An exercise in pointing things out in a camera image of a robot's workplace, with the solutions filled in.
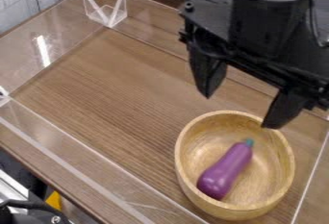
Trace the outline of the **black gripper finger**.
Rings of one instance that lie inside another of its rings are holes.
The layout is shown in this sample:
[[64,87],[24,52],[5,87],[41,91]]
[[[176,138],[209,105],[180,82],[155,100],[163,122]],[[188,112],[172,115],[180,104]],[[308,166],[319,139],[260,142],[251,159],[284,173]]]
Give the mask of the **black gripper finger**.
[[262,121],[262,127],[267,129],[282,128],[300,113],[303,109],[314,106],[316,96],[296,88],[282,89],[271,102]]

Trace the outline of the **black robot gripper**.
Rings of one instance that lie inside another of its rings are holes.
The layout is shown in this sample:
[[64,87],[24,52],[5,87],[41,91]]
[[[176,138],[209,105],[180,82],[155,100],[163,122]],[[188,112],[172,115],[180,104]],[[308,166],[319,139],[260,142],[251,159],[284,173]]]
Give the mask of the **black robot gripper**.
[[279,91],[312,93],[312,108],[329,108],[329,40],[319,37],[314,0],[185,2],[179,15],[193,83],[205,98],[234,66]]

